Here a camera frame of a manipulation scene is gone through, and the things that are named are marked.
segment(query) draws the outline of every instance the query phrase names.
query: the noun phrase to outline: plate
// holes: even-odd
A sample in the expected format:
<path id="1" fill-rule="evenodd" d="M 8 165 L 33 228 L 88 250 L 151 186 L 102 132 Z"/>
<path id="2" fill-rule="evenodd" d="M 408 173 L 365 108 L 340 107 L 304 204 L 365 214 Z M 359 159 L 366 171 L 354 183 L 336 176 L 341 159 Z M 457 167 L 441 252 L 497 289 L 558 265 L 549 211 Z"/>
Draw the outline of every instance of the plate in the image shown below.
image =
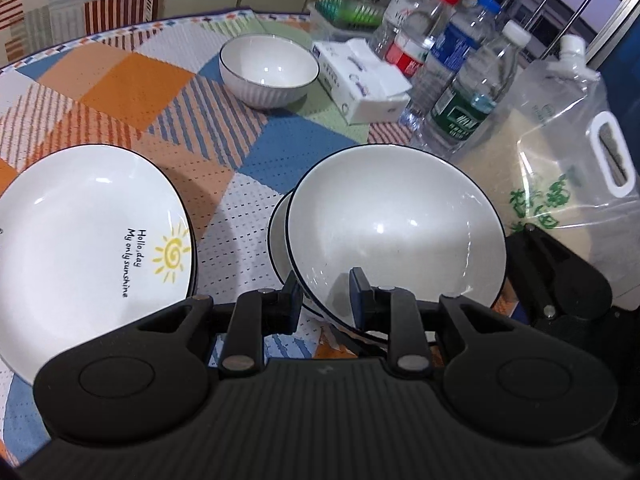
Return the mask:
<path id="1" fill-rule="evenodd" d="M 0 197 L 2 360 L 32 384 L 60 352 L 183 300 L 194 249 L 178 193 L 142 156 L 46 156 Z"/>
<path id="2" fill-rule="evenodd" d="M 491 306 L 504 283 L 504 231 L 488 198 L 451 164 L 407 146 L 354 146 L 318 162 L 293 191 L 286 237 L 306 293 L 350 330 L 352 267 L 427 301 L 465 294 Z"/>
<path id="3" fill-rule="evenodd" d="M 271 219 L 269 220 L 269 229 L 267 233 L 267 248 L 269 250 L 271 266 L 280 280 L 280 283 L 283 285 L 287 276 L 293 270 L 293 266 L 289 260 L 289 251 L 287 251 L 287 241 L 284 232 L 287 207 L 289 206 L 290 199 L 291 192 L 289 191 L 276 204 L 276 207 L 271 214 Z M 319 317 L 319 319 L 324 319 L 322 313 L 318 312 L 318 308 L 313 304 L 313 301 L 311 301 L 308 296 L 304 297 L 302 305 L 316 317 Z"/>

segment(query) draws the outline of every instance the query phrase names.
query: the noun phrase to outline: sun drawing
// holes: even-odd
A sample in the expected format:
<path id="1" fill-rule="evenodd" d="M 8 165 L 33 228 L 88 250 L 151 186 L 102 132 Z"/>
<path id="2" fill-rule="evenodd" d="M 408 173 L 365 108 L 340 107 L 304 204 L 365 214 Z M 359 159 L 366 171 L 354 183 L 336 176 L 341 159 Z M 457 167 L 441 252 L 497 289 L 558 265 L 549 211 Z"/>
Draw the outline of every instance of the sun drawing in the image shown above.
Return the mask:
<path id="1" fill-rule="evenodd" d="M 156 247 L 156 251 L 161 253 L 161 256 L 154 258 L 154 262 L 160 264 L 156 269 L 156 274 L 164 272 L 163 283 L 171 277 L 171 282 L 175 283 L 175 273 L 177 270 L 184 270 L 184 266 L 181 262 L 182 255 L 191 252 L 189 229 L 185 228 L 182 231 L 182 225 L 178 224 L 178 228 L 171 227 L 171 237 L 162 237 L 164 240 L 164 247 Z"/>

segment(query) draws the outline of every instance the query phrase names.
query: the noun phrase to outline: transparent plastic bag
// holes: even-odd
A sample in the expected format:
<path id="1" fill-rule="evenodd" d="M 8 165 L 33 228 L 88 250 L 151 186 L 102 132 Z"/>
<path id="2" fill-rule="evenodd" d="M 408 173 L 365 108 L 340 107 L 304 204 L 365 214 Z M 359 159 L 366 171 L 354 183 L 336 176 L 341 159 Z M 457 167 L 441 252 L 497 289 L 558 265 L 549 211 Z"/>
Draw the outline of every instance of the transparent plastic bag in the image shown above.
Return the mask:
<path id="1" fill-rule="evenodd" d="M 533 62 L 451 161 L 507 235 L 545 228 L 605 275 L 614 298 L 640 285 L 636 169 L 597 72 Z"/>

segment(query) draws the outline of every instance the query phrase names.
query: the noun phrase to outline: white plastic handle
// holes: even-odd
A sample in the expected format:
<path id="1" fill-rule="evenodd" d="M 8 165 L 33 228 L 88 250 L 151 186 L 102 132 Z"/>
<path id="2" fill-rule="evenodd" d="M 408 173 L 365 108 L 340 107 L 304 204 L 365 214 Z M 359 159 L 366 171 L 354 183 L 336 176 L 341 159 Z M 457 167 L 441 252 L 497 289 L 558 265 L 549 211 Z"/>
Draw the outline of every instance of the white plastic handle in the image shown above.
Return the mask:
<path id="1" fill-rule="evenodd" d="M 608 124 L 611 128 L 613 140 L 616 141 L 616 146 L 618 147 L 618 155 L 622 160 L 622 169 L 625 171 L 626 176 L 626 182 L 622 186 L 616 186 L 616 183 L 613 180 L 613 176 L 611 174 L 609 163 L 607 162 L 607 157 L 604 153 L 604 148 L 602 147 L 602 143 L 600 142 L 600 129 L 605 124 Z M 620 125 L 618 124 L 618 120 L 616 119 L 615 115 L 609 111 L 604 111 L 597 114 L 593 118 L 593 121 L 591 121 L 591 126 L 589 128 L 589 138 L 591 141 L 591 148 L 593 149 L 593 153 L 595 153 L 596 155 L 596 159 L 598 161 L 600 169 L 602 170 L 602 175 L 604 176 L 604 181 L 607 184 L 607 188 L 609 189 L 611 194 L 617 198 L 627 196 L 636 186 L 636 168 L 631 161 L 629 148 L 626 146 L 625 137 L 622 135 L 622 130 L 620 129 Z"/>

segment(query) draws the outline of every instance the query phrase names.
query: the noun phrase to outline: patterned fabric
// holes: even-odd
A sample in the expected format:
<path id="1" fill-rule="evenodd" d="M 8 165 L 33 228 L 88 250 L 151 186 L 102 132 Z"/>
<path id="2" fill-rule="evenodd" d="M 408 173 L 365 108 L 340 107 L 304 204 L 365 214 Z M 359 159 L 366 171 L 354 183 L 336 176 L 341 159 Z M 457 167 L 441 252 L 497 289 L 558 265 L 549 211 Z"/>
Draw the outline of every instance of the patterned fabric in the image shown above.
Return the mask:
<path id="1" fill-rule="evenodd" d="M 152 7 L 153 0 L 0 0 L 0 66 L 87 34 L 148 22 Z M 143 40 L 121 41 L 131 51 Z"/>
<path id="2" fill-rule="evenodd" d="M 8 16 L 19 9 L 18 0 L 9 1 L 3 8 L 15 8 Z M 124 0 L 94 3 L 87 3 L 97 16 L 91 24 L 100 27 L 103 9 L 126 8 Z M 266 236 L 284 193 L 337 150 L 408 139 L 397 125 L 347 126 L 319 86 L 306 101 L 269 112 L 247 108 L 225 89 L 217 70 L 224 41 L 274 27 L 299 37 L 306 25 L 306 17 L 258 19 L 238 10 L 120 27 L 16 60 L 0 70 L 0 192 L 67 146 L 123 146 L 151 160 L 180 194 L 198 240 L 199 293 L 226 303 L 247 290 L 279 288 Z M 222 345 L 219 338 L 211 365 Z M 295 334 L 265 338 L 264 353 L 353 357 L 306 310 Z M 31 388 L 0 362 L 0 456 L 23 462 L 47 440 Z"/>

